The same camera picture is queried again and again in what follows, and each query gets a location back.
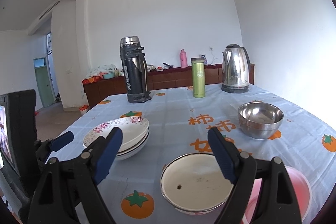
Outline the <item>pink plastic bowl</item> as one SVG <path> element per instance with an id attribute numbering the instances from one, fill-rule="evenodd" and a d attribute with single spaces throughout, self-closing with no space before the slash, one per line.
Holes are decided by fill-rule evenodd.
<path id="1" fill-rule="evenodd" d="M 303 221 L 311 207 L 311 187 L 307 178 L 299 170 L 296 170 L 291 166 L 286 166 L 286 170 L 294 187 L 295 195 L 299 205 L 299 211 L 301 214 L 301 220 Z M 260 188 L 261 179 L 257 179 L 254 182 L 252 193 L 241 223 L 250 223 L 256 207 Z"/>

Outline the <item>stainless steel bowl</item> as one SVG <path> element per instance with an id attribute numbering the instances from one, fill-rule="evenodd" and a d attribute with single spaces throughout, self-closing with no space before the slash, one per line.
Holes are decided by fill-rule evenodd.
<path id="1" fill-rule="evenodd" d="M 254 139 L 268 139 L 282 124 L 283 111 L 269 103 L 248 102 L 238 108 L 242 132 Z"/>

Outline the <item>white enamel bowl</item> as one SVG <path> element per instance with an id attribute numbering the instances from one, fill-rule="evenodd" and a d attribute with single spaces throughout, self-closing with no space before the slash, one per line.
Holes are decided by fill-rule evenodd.
<path id="1" fill-rule="evenodd" d="M 204 215 L 222 206 L 233 187 L 224 178 L 215 156 L 204 152 L 174 159 L 160 178 L 164 199 L 177 211 L 189 215 Z"/>

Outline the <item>red floral white plate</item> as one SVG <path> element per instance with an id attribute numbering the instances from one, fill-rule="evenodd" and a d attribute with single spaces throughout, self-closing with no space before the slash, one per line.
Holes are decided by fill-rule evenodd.
<path id="1" fill-rule="evenodd" d="M 149 132 L 150 132 L 150 129 L 147 128 L 145 136 L 137 144 L 135 144 L 133 147 L 130 147 L 129 149 L 126 149 L 125 151 L 118 152 L 117 156 L 121 156 L 121 155 L 124 155 L 126 153 L 130 153 L 131 151 L 133 151 L 133 150 L 137 149 L 138 147 L 140 147 L 143 143 L 145 143 L 146 139 L 149 136 Z"/>

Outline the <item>white bucket on floor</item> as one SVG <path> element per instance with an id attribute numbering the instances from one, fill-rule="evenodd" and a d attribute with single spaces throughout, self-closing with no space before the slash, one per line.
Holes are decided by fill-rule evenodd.
<path id="1" fill-rule="evenodd" d="M 88 105 L 83 105 L 79 108 L 79 110 L 80 110 L 80 114 L 84 115 L 89 111 L 89 106 Z"/>

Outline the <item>green door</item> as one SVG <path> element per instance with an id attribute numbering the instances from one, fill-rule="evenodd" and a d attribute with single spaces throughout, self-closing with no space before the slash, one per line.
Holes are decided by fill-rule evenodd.
<path id="1" fill-rule="evenodd" d="M 45 57 L 34 59 L 34 70 L 42 105 L 44 108 L 49 107 L 55 103 L 55 98 L 47 59 Z"/>

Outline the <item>dark red wooden sideboard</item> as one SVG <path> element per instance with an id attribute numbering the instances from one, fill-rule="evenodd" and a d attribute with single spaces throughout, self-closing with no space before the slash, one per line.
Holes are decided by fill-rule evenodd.
<path id="1" fill-rule="evenodd" d="M 222 82 L 222 65 L 205 66 L 206 84 L 219 84 Z M 161 72 L 152 71 L 147 74 L 147 86 L 150 91 L 170 88 L 180 88 L 193 85 L 192 68 L 171 68 Z M 94 82 L 84 81 L 84 93 L 87 96 L 89 107 L 93 108 L 106 97 L 125 94 L 126 84 L 123 76 Z"/>

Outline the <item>teal basin on sideboard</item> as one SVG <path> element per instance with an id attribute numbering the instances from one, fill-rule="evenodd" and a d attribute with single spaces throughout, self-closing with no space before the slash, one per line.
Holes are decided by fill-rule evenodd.
<path id="1" fill-rule="evenodd" d="M 105 79 L 105 80 L 113 79 L 113 78 L 116 77 L 114 71 L 112 71 L 112 72 L 107 72 L 107 73 L 103 74 L 102 76 L 103 76 L 103 79 Z"/>

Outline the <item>blue persimmon tablecloth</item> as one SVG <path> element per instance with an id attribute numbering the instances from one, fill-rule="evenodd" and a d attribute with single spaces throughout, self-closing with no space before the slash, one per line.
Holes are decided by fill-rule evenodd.
<path id="1" fill-rule="evenodd" d="M 60 161 L 80 155 L 84 136 L 94 127 L 131 111 L 141 112 L 149 121 L 149 139 L 139 153 L 113 163 L 109 175 L 98 188 L 117 223 L 136 223 L 126 215 L 121 203 L 134 192 L 149 195 L 152 214 L 142 223 L 213 223 L 219 211 L 205 215 L 187 215 L 175 210 L 162 196 L 159 179 L 162 169 L 175 158 L 195 152 L 206 145 L 207 131 L 217 126 L 232 139 L 238 149 L 256 159 L 280 157 L 284 164 L 305 175 L 312 192 L 311 207 L 305 218 L 310 223 L 320 211 L 335 185 L 335 153 L 322 142 L 334 139 L 335 131 L 322 120 L 269 91 L 250 86 L 247 93 L 232 94 L 219 84 L 206 86 L 204 98 L 195 98 L 189 88 L 153 91 L 151 100 L 131 104 L 126 95 L 109 96 L 69 127 L 74 139 L 54 153 Z M 261 101 L 279 107 L 284 113 L 281 136 L 256 140 L 244 135 L 239 126 L 240 105 Z"/>

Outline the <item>mesh food cover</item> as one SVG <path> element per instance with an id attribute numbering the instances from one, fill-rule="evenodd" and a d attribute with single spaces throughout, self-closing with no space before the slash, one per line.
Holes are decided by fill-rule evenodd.
<path id="1" fill-rule="evenodd" d="M 86 78 L 89 79 L 95 76 L 102 76 L 104 74 L 114 72 L 116 68 L 117 67 L 113 64 L 98 66 L 98 67 L 90 69 Z"/>

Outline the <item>black steel thermos flask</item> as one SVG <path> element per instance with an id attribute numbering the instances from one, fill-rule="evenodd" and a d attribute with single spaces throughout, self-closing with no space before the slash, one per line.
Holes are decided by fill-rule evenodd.
<path id="1" fill-rule="evenodd" d="M 144 103 L 151 100 L 147 86 L 147 63 L 138 36 L 126 36 L 120 41 L 120 59 L 126 84 L 127 100 Z"/>

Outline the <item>pink thermos on sideboard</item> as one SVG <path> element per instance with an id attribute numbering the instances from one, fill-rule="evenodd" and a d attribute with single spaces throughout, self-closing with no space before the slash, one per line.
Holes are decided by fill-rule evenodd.
<path id="1" fill-rule="evenodd" d="M 181 50 L 179 55 L 180 55 L 181 67 L 187 68 L 188 62 L 187 62 L 187 55 L 186 55 L 185 50 Z"/>

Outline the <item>green thermos bottle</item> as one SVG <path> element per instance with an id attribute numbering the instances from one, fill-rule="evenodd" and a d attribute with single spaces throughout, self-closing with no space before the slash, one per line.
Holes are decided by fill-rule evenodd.
<path id="1" fill-rule="evenodd" d="M 203 98 L 205 91 L 205 65 L 204 60 L 200 57 L 191 59 L 192 76 L 193 76 L 193 96 Z"/>

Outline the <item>stainless steel electric kettle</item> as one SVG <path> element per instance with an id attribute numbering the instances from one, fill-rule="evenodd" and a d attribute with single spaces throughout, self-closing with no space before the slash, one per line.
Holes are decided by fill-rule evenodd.
<path id="1" fill-rule="evenodd" d="M 250 60 L 246 49 L 238 44 L 229 44 L 222 54 L 222 91 L 248 92 Z"/>

